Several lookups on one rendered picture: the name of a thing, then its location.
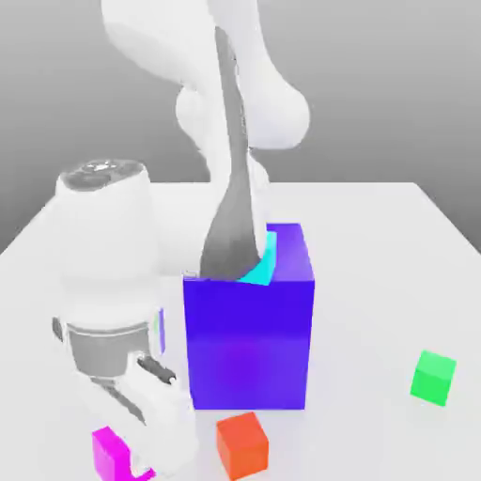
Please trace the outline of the small green cube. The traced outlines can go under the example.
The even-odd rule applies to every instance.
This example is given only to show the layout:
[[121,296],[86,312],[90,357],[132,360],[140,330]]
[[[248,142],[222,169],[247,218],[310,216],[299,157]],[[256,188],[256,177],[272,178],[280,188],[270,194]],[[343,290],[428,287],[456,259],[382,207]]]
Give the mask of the small green cube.
[[456,360],[423,350],[414,370],[410,394],[444,407],[456,367]]

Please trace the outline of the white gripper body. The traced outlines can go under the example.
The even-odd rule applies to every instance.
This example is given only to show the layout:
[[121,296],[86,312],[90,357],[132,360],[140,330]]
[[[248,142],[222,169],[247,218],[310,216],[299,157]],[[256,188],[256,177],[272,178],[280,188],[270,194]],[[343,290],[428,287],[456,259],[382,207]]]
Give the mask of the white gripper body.
[[139,374],[127,375],[111,387],[79,375],[77,386],[86,405],[131,448],[140,464],[172,476],[194,459],[194,409],[180,389]]

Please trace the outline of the large blue box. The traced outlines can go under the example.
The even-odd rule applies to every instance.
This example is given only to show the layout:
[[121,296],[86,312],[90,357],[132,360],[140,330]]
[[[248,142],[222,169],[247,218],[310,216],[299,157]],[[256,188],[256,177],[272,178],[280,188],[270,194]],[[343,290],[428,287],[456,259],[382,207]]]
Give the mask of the large blue box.
[[198,410],[305,406],[315,275],[300,225],[268,229],[277,235],[268,285],[183,281],[189,386]]

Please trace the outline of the small cyan cube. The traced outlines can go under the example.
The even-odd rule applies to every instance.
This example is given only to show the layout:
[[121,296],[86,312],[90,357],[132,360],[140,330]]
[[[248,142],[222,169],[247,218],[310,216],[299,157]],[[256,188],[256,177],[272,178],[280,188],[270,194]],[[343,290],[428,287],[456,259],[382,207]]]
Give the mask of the small cyan cube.
[[260,262],[238,282],[251,285],[268,286],[272,280],[277,262],[277,233],[267,232],[266,248]]

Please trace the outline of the small magenta cube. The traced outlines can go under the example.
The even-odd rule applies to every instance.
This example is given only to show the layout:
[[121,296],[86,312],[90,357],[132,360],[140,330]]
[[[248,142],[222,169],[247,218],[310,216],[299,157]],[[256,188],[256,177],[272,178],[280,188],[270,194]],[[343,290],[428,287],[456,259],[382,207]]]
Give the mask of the small magenta cube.
[[153,469],[140,475],[132,473],[130,448],[110,427],[92,432],[92,449],[101,481],[150,481],[156,476]]

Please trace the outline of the small orange cube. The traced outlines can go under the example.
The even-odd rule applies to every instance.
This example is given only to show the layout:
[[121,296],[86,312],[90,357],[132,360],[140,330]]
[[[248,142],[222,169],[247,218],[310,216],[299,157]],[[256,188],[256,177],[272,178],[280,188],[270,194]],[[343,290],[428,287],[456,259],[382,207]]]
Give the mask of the small orange cube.
[[253,411],[218,421],[216,445],[231,481],[269,467],[269,439]]

